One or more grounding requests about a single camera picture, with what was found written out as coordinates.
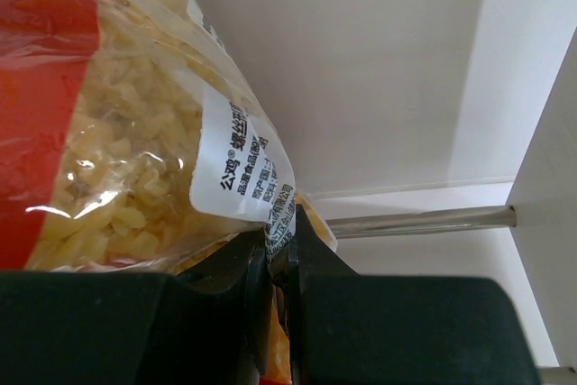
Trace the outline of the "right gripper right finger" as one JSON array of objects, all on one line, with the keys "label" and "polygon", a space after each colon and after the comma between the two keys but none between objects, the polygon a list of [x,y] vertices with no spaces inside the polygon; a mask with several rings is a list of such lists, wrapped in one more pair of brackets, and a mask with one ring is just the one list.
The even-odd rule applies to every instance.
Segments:
[{"label": "right gripper right finger", "polygon": [[537,384],[517,311],[494,280],[361,275],[296,212],[283,251],[296,384]]}]

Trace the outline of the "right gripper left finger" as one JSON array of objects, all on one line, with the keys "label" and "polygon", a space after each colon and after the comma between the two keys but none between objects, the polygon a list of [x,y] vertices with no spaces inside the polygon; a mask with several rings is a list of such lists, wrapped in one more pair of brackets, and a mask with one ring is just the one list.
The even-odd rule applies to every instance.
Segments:
[{"label": "right gripper left finger", "polygon": [[255,384],[271,292],[260,232],[178,275],[5,271],[1,381]]}]

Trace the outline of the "red fusilli pasta bag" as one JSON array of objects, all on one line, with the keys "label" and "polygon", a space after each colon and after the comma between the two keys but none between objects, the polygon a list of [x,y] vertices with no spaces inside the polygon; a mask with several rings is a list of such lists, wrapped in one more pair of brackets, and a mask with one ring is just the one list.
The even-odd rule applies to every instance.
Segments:
[{"label": "red fusilli pasta bag", "polygon": [[293,187],[194,0],[1,0],[3,267],[178,272]]}]

